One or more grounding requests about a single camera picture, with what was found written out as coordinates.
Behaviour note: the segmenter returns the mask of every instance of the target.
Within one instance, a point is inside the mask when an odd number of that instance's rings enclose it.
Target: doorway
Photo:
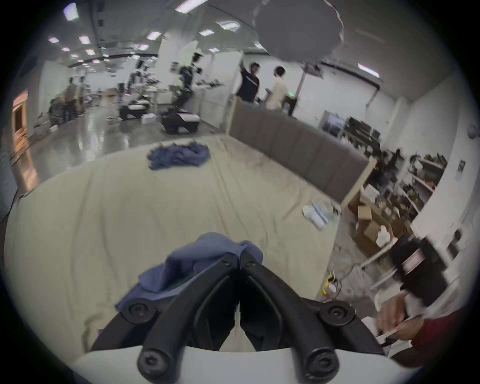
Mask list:
[[[13,150],[15,154],[23,152],[28,147],[27,100],[28,100],[28,90],[24,90],[13,101],[12,137],[13,137]]]

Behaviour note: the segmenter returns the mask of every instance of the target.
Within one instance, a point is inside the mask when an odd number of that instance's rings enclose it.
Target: man in white shirt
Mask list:
[[[272,94],[268,97],[265,107],[269,110],[281,109],[283,101],[288,96],[288,88],[282,77],[285,74],[285,68],[276,67],[274,70],[275,82],[272,88]]]

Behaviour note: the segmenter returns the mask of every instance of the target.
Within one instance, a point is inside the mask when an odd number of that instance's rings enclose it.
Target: white box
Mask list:
[[[142,116],[142,124],[150,124],[156,121],[156,115],[153,113],[148,113]]]

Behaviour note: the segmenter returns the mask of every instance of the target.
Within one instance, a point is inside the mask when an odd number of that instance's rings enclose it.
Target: beige tablecloth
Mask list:
[[[330,199],[233,138],[199,142],[211,152],[200,168],[152,171],[154,146],[137,148],[50,179],[15,206],[5,245],[10,292],[62,361],[88,351],[140,273],[206,232],[250,240],[266,267],[316,297],[339,217],[320,232],[302,208]],[[238,329],[223,350],[251,350],[237,337]]]

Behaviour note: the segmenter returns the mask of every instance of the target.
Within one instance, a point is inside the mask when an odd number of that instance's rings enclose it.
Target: red sleeve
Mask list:
[[[460,317],[461,310],[437,319],[425,319],[423,327],[412,339],[412,345],[417,351],[412,366],[426,365],[445,341],[445,336],[453,328]]]
[[[415,349],[430,348],[433,344],[443,339],[452,328],[453,323],[458,319],[459,311],[453,312],[448,316],[437,319],[425,319],[420,332],[412,340]]]

